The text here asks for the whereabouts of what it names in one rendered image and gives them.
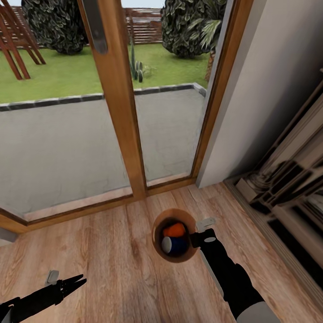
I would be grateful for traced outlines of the trash can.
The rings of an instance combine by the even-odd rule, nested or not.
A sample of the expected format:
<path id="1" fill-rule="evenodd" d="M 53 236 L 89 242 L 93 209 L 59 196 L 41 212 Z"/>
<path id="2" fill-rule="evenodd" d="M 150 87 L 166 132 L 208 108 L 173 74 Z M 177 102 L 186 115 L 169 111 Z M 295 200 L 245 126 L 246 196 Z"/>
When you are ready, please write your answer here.
<path id="1" fill-rule="evenodd" d="M 189 235 L 197 232 L 196 222 L 192 215 L 188 212 L 179 209 L 171 208 L 160 213 L 154 220 L 153 226 L 151 228 L 151 240 L 153 247 L 157 254 L 162 258 L 168 261 L 169 263 L 180 264 L 190 260 L 198 250 L 199 247 L 193 248 Z M 173 225 L 175 223 L 183 223 L 185 231 L 187 234 L 187 250 L 182 254 L 170 254 L 165 253 L 162 249 L 162 232 L 163 229 Z"/>

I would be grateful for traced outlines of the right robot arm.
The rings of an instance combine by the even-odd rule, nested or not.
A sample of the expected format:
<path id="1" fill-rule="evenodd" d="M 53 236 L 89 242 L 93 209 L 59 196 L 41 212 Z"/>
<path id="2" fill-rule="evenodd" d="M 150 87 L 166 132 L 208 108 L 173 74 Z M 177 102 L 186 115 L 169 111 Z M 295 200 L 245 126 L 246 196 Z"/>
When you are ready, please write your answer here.
<path id="1" fill-rule="evenodd" d="M 237 323 L 281 323 L 258 291 L 253 287 L 246 270 L 235 264 L 214 229 L 204 227 L 216 223 L 214 218 L 196 222 L 197 232 L 189 235 L 193 248 L 200 248 L 201 258 L 216 287 Z"/>

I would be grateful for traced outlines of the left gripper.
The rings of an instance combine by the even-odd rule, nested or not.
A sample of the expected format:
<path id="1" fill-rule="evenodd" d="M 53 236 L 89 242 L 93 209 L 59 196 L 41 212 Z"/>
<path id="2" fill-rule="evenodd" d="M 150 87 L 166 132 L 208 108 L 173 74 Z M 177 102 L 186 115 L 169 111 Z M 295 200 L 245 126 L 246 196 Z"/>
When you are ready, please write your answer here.
<path id="1" fill-rule="evenodd" d="M 87 279 L 83 279 L 83 274 L 66 280 L 59 279 L 56 285 L 50 285 L 37 290 L 31 294 L 31 316 L 41 312 L 52 305 L 58 305 L 63 299 L 73 291 L 84 285 Z"/>

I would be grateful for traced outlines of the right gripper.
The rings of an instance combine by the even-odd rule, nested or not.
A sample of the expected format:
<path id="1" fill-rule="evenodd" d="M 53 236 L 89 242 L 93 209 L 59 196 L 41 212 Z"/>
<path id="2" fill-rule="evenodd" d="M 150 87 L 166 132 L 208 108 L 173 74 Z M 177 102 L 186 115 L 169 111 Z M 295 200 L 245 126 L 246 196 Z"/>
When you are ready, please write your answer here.
<path id="1" fill-rule="evenodd" d="M 195 232 L 194 234 L 189 235 L 193 248 L 197 248 L 200 246 L 200 240 L 205 235 L 206 236 L 211 235 L 212 237 L 216 237 L 214 229 L 212 228 L 205 230 L 205 232 L 203 233 Z"/>

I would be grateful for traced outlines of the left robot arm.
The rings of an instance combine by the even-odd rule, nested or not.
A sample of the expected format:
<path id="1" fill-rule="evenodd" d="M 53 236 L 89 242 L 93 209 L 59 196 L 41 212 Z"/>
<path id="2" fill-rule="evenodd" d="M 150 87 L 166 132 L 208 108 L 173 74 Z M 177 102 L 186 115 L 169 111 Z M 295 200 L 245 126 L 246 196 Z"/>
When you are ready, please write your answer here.
<path id="1" fill-rule="evenodd" d="M 66 280 L 57 280 L 59 271 L 49 271 L 44 288 L 22 299 L 16 297 L 0 304 L 0 323 L 20 323 L 52 305 L 58 305 L 73 291 L 84 285 L 87 279 L 78 275 Z"/>

